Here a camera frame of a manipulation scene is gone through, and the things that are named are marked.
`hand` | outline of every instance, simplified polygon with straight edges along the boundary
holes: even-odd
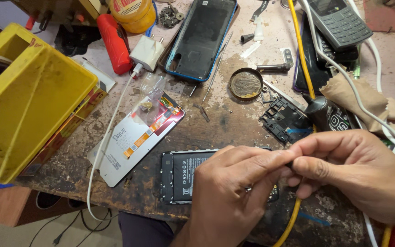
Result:
[[[322,184],[339,188],[371,218],[395,225],[395,154],[363,130],[312,134],[290,147],[298,158],[288,178],[309,197]]]
[[[288,150],[217,151],[195,170],[191,216],[171,246],[237,246],[262,218],[273,185],[291,174],[284,165],[294,158]]]

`floor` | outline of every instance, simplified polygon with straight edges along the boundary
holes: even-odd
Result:
[[[93,212],[97,217],[102,218],[106,213],[107,209],[104,207],[94,207]],[[116,215],[118,213],[117,210],[112,211],[112,215]],[[57,238],[60,233],[74,220],[75,216],[78,214],[78,211],[72,212],[66,215],[61,216],[60,218],[50,222],[47,224],[41,232],[35,238],[32,247],[34,246],[42,246],[42,247],[52,247],[53,240]],[[98,224],[96,220],[94,220],[88,211],[83,214],[85,218],[86,224],[90,228],[95,228]],[[122,237],[121,231],[118,227],[118,217],[115,217],[110,226],[104,231],[98,233],[92,233],[87,237],[80,247],[94,247],[94,246],[102,246],[102,247],[120,247],[122,246]],[[26,224],[18,227],[7,227],[0,225],[0,246],[12,246],[12,247],[27,247],[29,246],[31,240],[37,233],[37,231],[51,219],[46,219],[38,222],[33,222],[30,224]],[[61,247],[75,247],[77,246],[82,239],[85,238],[90,233],[85,226],[83,226],[82,220],[80,216],[76,219],[74,224],[63,234],[60,239],[60,243],[58,246]]]

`power plug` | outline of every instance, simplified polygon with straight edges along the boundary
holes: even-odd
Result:
[[[142,36],[140,41],[130,53],[129,57],[135,63],[141,64],[146,70],[153,72],[155,70],[158,58],[164,51],[164,46],[162,46],[161,42],[156,41],[151,37]]]

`phone battery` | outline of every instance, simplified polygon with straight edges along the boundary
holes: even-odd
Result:
[[[193,180],[197,166],[208,160],[214,152],[173,154],[173,200],[191,201]]]

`yellow cable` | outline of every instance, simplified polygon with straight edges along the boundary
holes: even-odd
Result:
[[[307,81],[307,87],[309,89],[309,94],[311,98],[315,98],[315,92],[313,91],[313,85],[312,81],[310,80],[310,75],[309,71],[307,70],[307,64],[306,64],[306,59],[304,56],[304,48],[303,48],[303,43],[301,40],[301,34],[300,34],[300,28],[298,26],[298,19],[297,19],[297,14],[295,13],[295,8],[294,8],[294,3],[292,0],[288,0],[289,3],[289,8],[291,9],[291,14],[292,14],[292,21],[294,22],[294,27],[295,27],[295,34],[297,36],[297,42],[298,42],[298,50],[299,50],[299,55],[300,55],[300,61],[301,61],[301,67],[303,68],[304,76]],[[316,132],[316,126],[313,126],[313,132]],[[297,198],[295,201],[295,206],[294,210],[292,212],[291,219],[289,220],[288,226],[284,230],[284,233],[281,235],[281,237],[278,239],[278,241],[273,245],[273,247],[280,247],[284,241],[289,236],[289,233],[291,233],[292,227],[295,224],[295,221],[297,220],[298,216],[298,211],[300,210],[300,205],[301,205],[301,199]]]
[[[291,219],[289,220],[286,230],[284,230],[284,233],[281,235],[280,239],[278,239],[278,241],[272,247],[280,247],[284,243],[284,241],[286,241],[286,238],[288,238],[289,233],[291,233],[292,227],[294,226],[295,221],[297,220],[298,211],[300,210],[300,205],[301,205],[301,199],[297,198],[297,200],[295,201],[294,211],[292,212],[292,216]]]
[[[387,225],[385,227],[384,236],[382,238],[382,247],[388,247],[389,239],[391,238],[391,230],[392,230],[392,225]]]
[[[310,80],[309,71],[307,70],[306,59],[305,59],[305,56],[304,56],[303,43],[301,41],[300,28],[298,26],[297,14],[295,13],[294,3],[292,2],[292,0],[288,0],[288,3],[289,3],[289,8],[291,9],[292,19],[293,19],[293,22],[294,22],[295,34],[297,36],[298,51],[299,51],[299,54],[300,54],[301,67],[303,68],[304,77],[306,77],[307,87],[309,89],[310,97],[314,99],[315,98],[315,92],[313,91],[312,81]]]

